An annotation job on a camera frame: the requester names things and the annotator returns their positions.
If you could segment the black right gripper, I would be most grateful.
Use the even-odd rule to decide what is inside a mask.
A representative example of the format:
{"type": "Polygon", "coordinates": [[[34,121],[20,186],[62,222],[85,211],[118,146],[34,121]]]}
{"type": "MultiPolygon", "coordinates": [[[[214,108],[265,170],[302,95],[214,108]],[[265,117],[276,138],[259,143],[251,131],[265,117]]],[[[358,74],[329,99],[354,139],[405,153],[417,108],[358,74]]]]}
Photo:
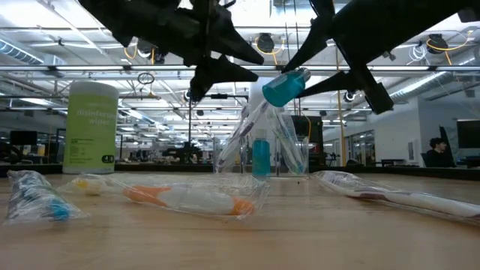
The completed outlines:
{"type": "Polygon", "coordinates": [[[310,31],[304,43],[282,73],[299,68],[327,47],[333,17],[333,38],[350,66],[350,72],[338,72],[307,87],[296,97],[361,89],[374,113],[379,115],[390,110],[393,100],[383,84],[374,79],[367,64],[409,38],[409,34],[401,28],[401,23],[407,18],[407,0],[352,0],[336,15],[333,0],[309,2],[316,18],[310,21],[310,31]]]}

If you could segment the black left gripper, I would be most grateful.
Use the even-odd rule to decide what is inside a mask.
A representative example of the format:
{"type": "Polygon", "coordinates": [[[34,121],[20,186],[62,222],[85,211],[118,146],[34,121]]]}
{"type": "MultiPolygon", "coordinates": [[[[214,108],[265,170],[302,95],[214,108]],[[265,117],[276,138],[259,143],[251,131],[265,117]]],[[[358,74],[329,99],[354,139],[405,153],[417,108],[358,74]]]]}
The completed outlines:
{"type": "Polygon", "coordinates": [[[186,51],[183,65],[197,65],[190,81],[190,99],[201,101],[216,83],[256,82],[258,76],[226,56],[250,63],[263,63],[264,58],[236,31],[226,0],[176,0],[175,11],[181,18],[181,37],[186,51]],[[212,52],[220,58],[211,58],[212,52]]]}

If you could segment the purple white toothbrush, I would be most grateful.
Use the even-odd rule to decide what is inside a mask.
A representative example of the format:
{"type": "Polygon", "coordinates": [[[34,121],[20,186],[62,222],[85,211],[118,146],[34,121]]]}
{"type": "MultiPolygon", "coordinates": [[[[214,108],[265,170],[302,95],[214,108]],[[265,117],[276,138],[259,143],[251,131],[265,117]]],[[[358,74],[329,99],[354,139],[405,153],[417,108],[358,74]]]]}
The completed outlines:
{"type": "Polygon", "coordinates": [[[233,164],[238,147],[241,145],[241,140],[247,137],[253,130],[254,125],[259,121],[268,107],[269,103],[266,100],[262,101],[255,108],[251,105],[242,107],[239,123],[235,126],[235,130],[228,138],[226,145],[223,147],[215,162],[214,169],[216,173],[223,173],[233,164]]]}
{"type": "Polygon", "coordinates": [[[480,226],[480,205],[447,199],[430,193],[413,192],[369,181],[349,172],[313,172],[310,180],[341,196],[368,200],[427,215],[480,226]]]}

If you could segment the green white toothbrush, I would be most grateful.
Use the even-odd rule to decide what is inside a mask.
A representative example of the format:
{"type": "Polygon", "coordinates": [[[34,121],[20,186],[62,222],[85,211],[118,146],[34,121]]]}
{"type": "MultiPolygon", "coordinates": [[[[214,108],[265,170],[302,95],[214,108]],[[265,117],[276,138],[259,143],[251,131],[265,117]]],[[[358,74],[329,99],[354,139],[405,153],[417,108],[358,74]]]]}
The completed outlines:
{"type": "Polygon", "coordinates": [[[280,143],[280,153],[291,173],[294,172],[296,160],[293,150],[295,142],[290,128],[293,126],[290,113],[283,107],[268,106],[266,110],[268,123],[280,143]]]}

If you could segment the blue white toothbrush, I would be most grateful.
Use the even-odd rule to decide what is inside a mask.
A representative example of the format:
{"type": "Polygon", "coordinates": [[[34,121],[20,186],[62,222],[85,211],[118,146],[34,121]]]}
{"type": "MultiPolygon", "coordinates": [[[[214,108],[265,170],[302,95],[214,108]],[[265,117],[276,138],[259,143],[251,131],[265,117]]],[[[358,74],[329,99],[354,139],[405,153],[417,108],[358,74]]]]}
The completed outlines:
{"type": "Polygon", "coordinates": [[[296,136],[296,129],[292,116],[288,110],[280,112],[282,120],[282,136],[280,143],[282,155],[289,170],[296,175],[305,172],[305,157],[302,153],[302,144],[296,136]]]}
{"type": "Polygon", "coordinates": [[[11,192],[4,225],[66,223],[89,217],[39,172],[9,170],[7,177],[11,192]]]}

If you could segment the orange white toothbrush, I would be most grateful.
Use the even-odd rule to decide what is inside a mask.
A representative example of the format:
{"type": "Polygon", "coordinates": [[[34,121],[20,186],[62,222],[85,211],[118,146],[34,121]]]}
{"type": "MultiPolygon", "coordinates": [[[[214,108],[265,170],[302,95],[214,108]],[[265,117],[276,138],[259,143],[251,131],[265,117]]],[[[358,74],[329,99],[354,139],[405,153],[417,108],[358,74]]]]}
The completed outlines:
{"type": "Polygon", "coordinates": [[[114,173],[81,174],[58,190],[84,196],[117,195],[168,211],[242,220],[261,209],[270,185],[252,175],[238,173],[114,173]]]}

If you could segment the black cabinet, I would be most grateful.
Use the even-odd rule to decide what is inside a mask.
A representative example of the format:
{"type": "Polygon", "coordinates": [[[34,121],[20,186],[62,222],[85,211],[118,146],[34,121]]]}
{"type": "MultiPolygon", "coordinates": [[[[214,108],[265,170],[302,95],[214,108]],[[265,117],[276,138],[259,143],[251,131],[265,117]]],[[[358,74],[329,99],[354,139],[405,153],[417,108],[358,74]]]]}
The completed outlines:
{"type": "Polygon", "coordinates": [[[321,116],[292,116],[297,138],[307,140],[310,167],[321,167],[326,162],[323,151],[323,120],[321,116]]]}

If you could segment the clear acrylic organizer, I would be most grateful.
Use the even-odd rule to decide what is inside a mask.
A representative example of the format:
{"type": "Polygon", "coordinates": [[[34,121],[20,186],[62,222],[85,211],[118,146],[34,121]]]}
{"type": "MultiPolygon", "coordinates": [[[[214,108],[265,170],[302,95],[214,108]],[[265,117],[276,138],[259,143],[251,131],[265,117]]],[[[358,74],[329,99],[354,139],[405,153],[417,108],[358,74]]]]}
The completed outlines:
{"type": "MultiPolygon", "coordinates": [[[[215,162],[224,146],[227,144],[228,136],[215,137],[213,139],[213,166],[215,172],[215,162]]],[[[248,134],[247,137],[241,140],[241,145],[238,147],[238,151],[235,153],[235,159],[231,166],[229,166],[224,172],[221,173],[246,173],[252,174],[252,145],[254,138],[248,134]]],[[[301,149],[304,155],[305,171],[301,175],[296,175],[290,172],[287,165],[284,162],[284,158],[281,155],[281,147],[278,139],[274,136],[274,142],[270,144],[270,161],[271,171],[267,176],[262,177],[281,177],[281,176],[293,176],[302,177],[309,173],[309,161],[308,161],[308,141],[305,139],[301,142],[301,149]]]]}

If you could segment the black background robot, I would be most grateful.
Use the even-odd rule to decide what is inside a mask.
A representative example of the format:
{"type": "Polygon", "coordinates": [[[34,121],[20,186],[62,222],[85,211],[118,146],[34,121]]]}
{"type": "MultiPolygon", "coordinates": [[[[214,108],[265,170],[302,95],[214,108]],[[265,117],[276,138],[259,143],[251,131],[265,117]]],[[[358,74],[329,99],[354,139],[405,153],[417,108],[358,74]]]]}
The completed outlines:
{"type": "Polygon", "coordinates": [[[163,157],[178,158],[180,164],[191,164],[191,158],[202,155],[202,150],[191,142],[185,142],[181,148],[168,148],[162,152],[163,157]]]}

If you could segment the long ceiling light bar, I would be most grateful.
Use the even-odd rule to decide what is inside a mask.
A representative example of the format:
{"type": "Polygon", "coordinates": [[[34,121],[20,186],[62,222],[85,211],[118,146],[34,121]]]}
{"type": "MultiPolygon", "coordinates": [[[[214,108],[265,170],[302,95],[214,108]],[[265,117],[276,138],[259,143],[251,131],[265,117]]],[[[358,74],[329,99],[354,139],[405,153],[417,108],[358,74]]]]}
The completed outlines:
{"type": "MultiPolygon", "coordinates": [[[[274,65],[242,65],[249,71],[281,71],[281,66],[274,65]]],[[[183,65],[0,65],[0,71],[192,71],[196,66],[183,65]]],[[[310,71],[348,71],[349,66],[341,65],[307,65],[303,66],[310,71]]],[[[480,65],[452,65],[452,66],[395,66],[395,65],[368,65],[367,69],[374,72],[440,72],[440,71],[480,71],[480,65]]]]}

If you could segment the person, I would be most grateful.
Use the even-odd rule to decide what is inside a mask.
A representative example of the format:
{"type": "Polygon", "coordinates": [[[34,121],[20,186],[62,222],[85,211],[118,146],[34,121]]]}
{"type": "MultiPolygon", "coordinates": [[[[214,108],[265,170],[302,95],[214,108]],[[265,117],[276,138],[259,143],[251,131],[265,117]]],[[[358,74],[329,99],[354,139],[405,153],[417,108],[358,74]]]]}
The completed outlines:
{"type": "Polygon", "coordinates": [[[448,153],[446,142],[439,137],[430,139],[430,150],[422,154],[426,167],[455,168],[455,162],[448,153]]]}

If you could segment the green disinfecting wipes canister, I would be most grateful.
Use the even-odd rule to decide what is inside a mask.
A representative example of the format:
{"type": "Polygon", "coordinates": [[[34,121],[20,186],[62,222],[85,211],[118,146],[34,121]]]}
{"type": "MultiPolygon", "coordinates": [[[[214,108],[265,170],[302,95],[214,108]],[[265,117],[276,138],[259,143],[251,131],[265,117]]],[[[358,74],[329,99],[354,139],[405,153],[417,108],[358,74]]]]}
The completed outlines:
{"type": "Polygon", "coordinates": [[[99,82],[75,82],[68,95],[62,172],[113,173],[118,90],[99,82]]]}

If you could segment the black desk monitor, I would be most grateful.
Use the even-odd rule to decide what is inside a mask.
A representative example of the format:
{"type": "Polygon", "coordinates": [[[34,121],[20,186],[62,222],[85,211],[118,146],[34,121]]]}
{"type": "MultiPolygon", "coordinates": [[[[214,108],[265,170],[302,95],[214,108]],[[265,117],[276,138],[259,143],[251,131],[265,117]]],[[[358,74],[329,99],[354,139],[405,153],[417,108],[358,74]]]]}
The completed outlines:
{"type": "Polygon", "coordinates": [[[14,146],[33,146],[38,142],[38,132],[32,130],[12,130],[10,144],[14,146]]]}

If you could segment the black metal stand frame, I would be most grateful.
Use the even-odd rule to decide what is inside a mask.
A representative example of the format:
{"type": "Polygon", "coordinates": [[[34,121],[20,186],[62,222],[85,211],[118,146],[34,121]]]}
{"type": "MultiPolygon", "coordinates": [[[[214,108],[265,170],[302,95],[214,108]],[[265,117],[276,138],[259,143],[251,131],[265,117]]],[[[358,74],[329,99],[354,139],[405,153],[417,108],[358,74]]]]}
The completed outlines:
{"type": "Polygon", "coordinates": [[[223,101],[228,99],[233,99],[235,101],[235,107],[240,105],[244,106],[248,104],[249,97],[244,94],[227,94],[227,93],[214,93],[214,94],[207,94],[203,97],[202,100],[195,101],[193,98],[190,99],[191,104],[187,104],[188,108],[188,142],[191,143],[191,129],[192,125],[192,111],[196,110],[196,107],[199,103],[201,103],[204,99],[211,99],[215,101],[223,101]]]}

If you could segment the silver ceiling air duct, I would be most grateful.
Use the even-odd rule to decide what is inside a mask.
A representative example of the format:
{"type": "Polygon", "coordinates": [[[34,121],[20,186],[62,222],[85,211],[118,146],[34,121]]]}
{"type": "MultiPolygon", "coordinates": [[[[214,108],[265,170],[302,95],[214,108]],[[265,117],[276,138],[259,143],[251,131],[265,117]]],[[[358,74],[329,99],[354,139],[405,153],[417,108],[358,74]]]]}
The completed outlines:
{"type": "Polygon", "coordinates": [[[10,56],[27,65],[42,65],[44,63],[41,58],[2,39],[0,39],[0,54],[10,56]]]}
{"type": "Polygon", "coordinates": [[[409,99],[435,89],[443,84],[450,83],[454,79],[454,73],[451,71],[434,72],[431,75],[414,79],[405,86],[390,94],[390,98],[395,104],[407,102],[409,99]]]}

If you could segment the black aluminium table frame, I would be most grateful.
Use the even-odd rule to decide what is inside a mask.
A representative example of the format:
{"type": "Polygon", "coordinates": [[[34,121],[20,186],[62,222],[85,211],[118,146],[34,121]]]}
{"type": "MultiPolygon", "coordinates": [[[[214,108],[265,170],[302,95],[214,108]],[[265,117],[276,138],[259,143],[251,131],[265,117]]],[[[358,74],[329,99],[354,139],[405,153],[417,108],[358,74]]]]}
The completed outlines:
{"type": "MultiPolygon", "coordinates": [[[[39,173],[62,174],[61,164],[0,165],[0,178],[6,177],[8,170],[34,170],[39,173]]],[[[312,166],[310,173],[333,170],[352,174],[395,174],[424,176],[440,179],[460,179],[480,181],[480,169],[421,168],[414,166],[312,166]]],[[[157,164],[116,164],[115,172],[162,172],[162,173],[212,173],[212,165],[157,165],[157,164]]]]}

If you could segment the black wall monitor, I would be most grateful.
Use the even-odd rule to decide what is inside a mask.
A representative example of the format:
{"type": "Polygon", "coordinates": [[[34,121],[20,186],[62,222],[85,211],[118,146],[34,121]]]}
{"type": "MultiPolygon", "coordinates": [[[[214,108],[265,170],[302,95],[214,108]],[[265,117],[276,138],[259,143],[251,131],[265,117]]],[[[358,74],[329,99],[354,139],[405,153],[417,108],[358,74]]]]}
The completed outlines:
{"type": "Polygon", "coordinates": [[[480,149],[480,120],[458,120],[457,136],[461,149],[480,149]]]}

